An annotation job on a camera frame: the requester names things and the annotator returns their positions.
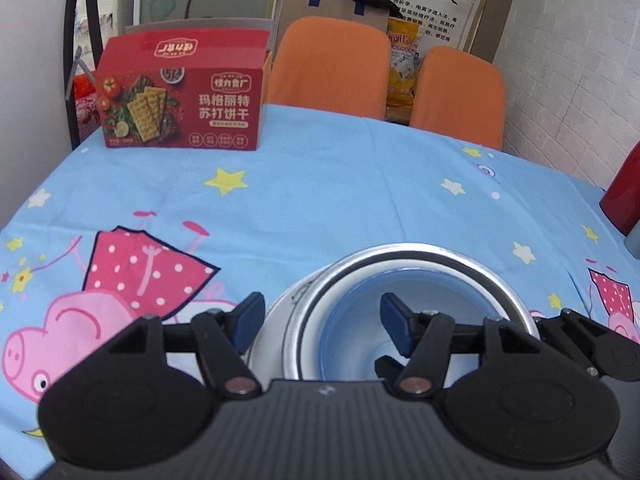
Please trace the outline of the orange chair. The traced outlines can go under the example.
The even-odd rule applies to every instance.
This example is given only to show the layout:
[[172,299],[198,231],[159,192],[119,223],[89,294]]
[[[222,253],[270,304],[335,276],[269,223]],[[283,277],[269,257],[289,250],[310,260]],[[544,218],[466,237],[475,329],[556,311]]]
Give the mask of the orange chair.
[[500,151],[505,119],[506,85],[496,66],[453,48],[427,52],[410,127]]
[[382,120],[390,40],[338,18],[305,16],[286,29],[272,64],[269,104]]

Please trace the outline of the white ceramic bowl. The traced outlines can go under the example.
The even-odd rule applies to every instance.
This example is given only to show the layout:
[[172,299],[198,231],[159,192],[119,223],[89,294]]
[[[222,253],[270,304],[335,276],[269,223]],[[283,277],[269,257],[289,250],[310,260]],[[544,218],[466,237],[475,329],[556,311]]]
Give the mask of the white ceramic bowl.
[[300,297],[314,284],[321,272],[322,269],[297,281],[270,304],[265,323],[262,324],[252,348],[244,358],[248,368],[264,389],[269,387],[273,379],[283,377],[282,348],[288,320]]

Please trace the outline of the blue cartoon tablecloth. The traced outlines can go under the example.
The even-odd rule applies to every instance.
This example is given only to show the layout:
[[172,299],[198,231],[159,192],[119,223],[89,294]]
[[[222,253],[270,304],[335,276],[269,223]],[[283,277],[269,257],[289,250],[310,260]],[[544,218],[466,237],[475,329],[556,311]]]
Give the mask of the blue cartoon tablecloth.
[[1,231],[1,458],[51,456],[37,403],[145,313],[188,320],[268,301],[375,245],[483,263],[536,315],[570,308],[639,335],[639,263],[597,186],[525,159],[372,119],[270,106],[254,151],[108,148],[93,133]]

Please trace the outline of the yellow snack bag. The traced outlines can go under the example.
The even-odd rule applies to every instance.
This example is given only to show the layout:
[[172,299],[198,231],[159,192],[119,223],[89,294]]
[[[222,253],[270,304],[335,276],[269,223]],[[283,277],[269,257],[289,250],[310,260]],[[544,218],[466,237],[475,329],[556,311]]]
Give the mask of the yellow snack bag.
[[420,67],[419,25],[400,18],[389,18],[386,34],[390,40],[392,55],[385,119],[388,122],[408,124]]

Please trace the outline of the brown paper bag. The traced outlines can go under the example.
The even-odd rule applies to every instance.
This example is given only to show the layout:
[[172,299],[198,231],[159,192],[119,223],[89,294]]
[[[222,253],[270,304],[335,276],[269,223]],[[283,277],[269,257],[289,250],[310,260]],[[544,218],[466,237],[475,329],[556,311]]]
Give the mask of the brown paper bag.
[[276,53],[286,29],[305,16],[338,18],[386,31],[390,12],[352,0],[274,0],[272,52]]

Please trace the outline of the red thermos jug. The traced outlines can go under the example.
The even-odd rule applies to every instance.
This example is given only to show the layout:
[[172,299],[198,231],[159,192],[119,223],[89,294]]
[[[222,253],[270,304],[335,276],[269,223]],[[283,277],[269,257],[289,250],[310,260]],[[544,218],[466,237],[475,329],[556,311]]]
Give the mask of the red thermos jug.
[[613,226],[627,236],[640,216],[640,143],[629,152],[600,200]]

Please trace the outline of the stainless steel bowl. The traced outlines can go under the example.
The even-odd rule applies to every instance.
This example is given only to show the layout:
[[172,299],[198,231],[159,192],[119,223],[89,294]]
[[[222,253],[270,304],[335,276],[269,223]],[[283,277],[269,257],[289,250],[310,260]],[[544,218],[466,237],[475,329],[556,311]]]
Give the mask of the stainless steel bowl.
[[[317,356],[323,322],[331,311],[331,306],[328,304],[330,291],[333,287],[344,283],[349,275],[365,266],[397,260],[436,263],[447,271],[460,272],[494,303],[496,312],[486,318],[505,318],[520,326],[529,335],[533,337],[539,335],[534,319],[518,295],[502,278],[472,258],[429,244],[380,245],[360,250],[331,264],[318,275],[314,284],[300,297],[299,303],[288,320],[283,338],[282,370],[285,378],[325,380],[320,377]],[[341,382],[341,380],[326,380],[326,382]]]

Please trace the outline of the grey-blue tumbler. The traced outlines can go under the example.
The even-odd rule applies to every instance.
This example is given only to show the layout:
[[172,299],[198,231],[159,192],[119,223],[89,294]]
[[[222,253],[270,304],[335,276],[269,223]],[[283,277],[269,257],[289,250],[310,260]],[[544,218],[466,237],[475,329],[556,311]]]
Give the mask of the grey-blue tumbler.
[[636,259],[640,259],[640,220],[629,231],[624,240],[628,252]]

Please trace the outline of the right orange chair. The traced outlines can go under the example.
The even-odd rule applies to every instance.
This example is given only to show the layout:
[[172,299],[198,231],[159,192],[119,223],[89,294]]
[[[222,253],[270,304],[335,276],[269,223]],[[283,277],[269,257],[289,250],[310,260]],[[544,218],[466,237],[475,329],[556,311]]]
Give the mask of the right orange chair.
[[427,52],[410,127],[500,151],[505,119],[506,85],[496,66],[453,48]]

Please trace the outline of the left orange chair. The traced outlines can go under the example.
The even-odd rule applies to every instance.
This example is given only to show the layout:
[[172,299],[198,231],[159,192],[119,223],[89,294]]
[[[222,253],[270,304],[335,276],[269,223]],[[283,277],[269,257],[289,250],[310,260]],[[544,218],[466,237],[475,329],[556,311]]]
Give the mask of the left orange chair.
[[286,29],[272,64],[269,104],[382,120],[390,40],[338,18],[305,16]]

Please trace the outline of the blue plastic bowl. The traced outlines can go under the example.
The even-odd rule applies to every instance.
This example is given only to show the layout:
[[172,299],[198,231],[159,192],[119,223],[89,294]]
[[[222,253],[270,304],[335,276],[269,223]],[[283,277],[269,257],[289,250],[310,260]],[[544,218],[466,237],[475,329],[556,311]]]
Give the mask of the blue plastic bowl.
[[330,291],[331,306],[323,322],[317,361],[325,380],[370,380],[374,361],[401,356],[380,319],[386,292],[398,296],[414,312],[435,310],[462,324],[480,325],[494,314],[494,303],[456,270],[436,263],[397,260],[365,266]]

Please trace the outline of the red cracker box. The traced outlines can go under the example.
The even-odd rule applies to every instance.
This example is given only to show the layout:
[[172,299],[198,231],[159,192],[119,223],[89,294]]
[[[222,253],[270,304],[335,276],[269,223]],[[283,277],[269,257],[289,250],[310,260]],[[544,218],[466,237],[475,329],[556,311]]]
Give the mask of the red cracker box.
[[256,150],[271,32],[264,18],[212,18],[108,40],[96,68],[106,146]]

